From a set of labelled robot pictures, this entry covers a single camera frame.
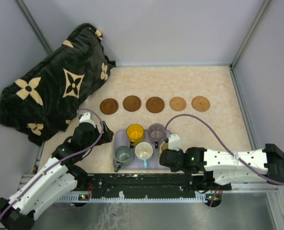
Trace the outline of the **cream yellow ceramic mug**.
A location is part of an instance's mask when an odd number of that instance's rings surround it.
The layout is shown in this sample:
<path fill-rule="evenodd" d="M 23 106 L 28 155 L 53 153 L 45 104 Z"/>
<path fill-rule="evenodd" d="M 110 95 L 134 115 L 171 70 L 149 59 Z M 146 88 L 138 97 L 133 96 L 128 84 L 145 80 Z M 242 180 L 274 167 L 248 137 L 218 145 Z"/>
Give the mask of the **cream yellow ceramic mug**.
<path fill-rule="evenodd" d="M 161 154 L 166 149 L 168 149 L 168 143 L 163 143 L 159 148 L 159 154 Z"/>

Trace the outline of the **dark brown wooden coaster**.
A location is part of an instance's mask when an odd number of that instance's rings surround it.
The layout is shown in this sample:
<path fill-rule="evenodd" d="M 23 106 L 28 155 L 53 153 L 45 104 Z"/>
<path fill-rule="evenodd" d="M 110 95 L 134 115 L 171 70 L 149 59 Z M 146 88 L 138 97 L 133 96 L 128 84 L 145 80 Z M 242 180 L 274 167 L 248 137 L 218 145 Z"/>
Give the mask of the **dark brown wooden coaster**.
<path fill-rule="evenodd" d="M 105 115 L 114 114 L 118 110 L 118 102 L 113 98 L 104 99 L 100 104 L 100 111 Z"/>

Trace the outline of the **light woven rattan coaster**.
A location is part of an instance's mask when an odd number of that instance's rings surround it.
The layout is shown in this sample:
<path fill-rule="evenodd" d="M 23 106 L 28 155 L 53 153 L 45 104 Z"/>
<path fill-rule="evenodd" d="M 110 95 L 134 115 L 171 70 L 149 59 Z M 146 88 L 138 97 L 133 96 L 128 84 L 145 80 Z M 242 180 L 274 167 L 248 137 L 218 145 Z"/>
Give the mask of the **light woven rattan coaster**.
<path fill-rule="evenodd" d="M 187 103 L 182 97 L 173 97 L 169 101 L 169 106 L 172 110 L 180 112 L 183 111 L 187 107 Z"/>

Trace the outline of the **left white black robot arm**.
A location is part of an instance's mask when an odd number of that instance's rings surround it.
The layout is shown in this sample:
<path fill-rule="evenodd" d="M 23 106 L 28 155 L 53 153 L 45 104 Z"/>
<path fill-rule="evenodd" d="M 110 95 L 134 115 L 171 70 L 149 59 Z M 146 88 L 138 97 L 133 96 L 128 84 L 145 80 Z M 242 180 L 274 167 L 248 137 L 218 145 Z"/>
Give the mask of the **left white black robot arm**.
<path fill-rule="evenodd" d="M 100 125 L 99 130 L 91 120 L 80 122 L 24 187 L 8 199 L 0 198 L 0 230 L 29 230 L 61 196 L 88 186 L 88 173 L 76 163 L 93 147 L 112 141 L 113 131 L 105 122 Z"/>

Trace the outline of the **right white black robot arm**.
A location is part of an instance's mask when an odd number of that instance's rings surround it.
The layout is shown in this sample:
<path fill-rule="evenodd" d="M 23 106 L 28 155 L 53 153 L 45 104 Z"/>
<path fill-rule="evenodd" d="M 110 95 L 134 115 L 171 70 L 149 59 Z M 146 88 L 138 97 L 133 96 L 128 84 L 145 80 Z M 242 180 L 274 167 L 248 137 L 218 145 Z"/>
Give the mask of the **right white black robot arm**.
<path fill-rule="evenodd" d="M 234 182 L 263 182 L 284 186 L 284 152 L 274 144 L 251 151 L 218 151 L 200 147 L 165 149 L 159 163 L 172 172 L 204 172 L 203 185 L 215 189 Z"/>

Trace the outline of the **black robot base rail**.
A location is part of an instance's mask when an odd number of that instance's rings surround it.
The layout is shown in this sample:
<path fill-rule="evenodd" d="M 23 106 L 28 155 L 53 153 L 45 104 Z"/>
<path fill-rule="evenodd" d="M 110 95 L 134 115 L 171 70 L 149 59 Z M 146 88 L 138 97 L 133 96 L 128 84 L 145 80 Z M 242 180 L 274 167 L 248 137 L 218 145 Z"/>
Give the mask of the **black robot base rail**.
<path fill-rule="evenodd" d="M 117 198 L 122 192 L 125 198 L 194 198 L 197 191 L 208 192 L 217 188 L 231 190 L 231 184 L 218 185 L 211 173 L 193 175 L 187 173 L 89 174 L 78 182 L 75 192 L 86 192 L 92 199 Z"/>

